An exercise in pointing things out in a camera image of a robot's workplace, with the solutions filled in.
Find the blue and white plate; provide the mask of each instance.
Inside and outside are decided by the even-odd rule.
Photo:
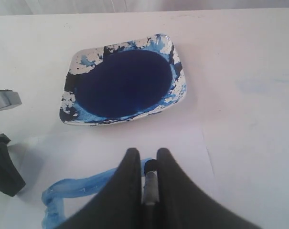
[[[60,118],[71,125],[105,125],[156,114],[186,96],[182,64],[170,38],[81,50],[67,74]]]

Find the square plate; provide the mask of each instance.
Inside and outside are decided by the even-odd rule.
[[[159,113],[185,96],[176,49],[167,35],[156,34],[77,52],[60,118],[70,125],[114,124]]]

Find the white wall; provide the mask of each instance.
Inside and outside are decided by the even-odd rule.
[[[289,7],[289,0],[0,0],[0,15]]]

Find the white paper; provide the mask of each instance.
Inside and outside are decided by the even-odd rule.
[[[129,147],[136,147],[141,159],[156,158],[159,148],[169,148],[187,175],[215,197],[213,170],[190,102],[186,99],[160,114],[129,123],[84,127],[28,140],[32,146],[20,169],[26,187],[10,200],[1,228],[42,228],[44,190],[64,178],[86,178],[117,167]],[[89,199],[65,199],[65,216],[77,212]]]

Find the white table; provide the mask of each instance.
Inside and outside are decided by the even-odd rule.
[[[265,229],[289,229],[289,9],[0,17],[0,88],[23,102],[0,112],[1,131],[18,142],[71,130],[54,117],[73,54],[161,32],[196,85],[186,99],[201,118],[214,198]]]

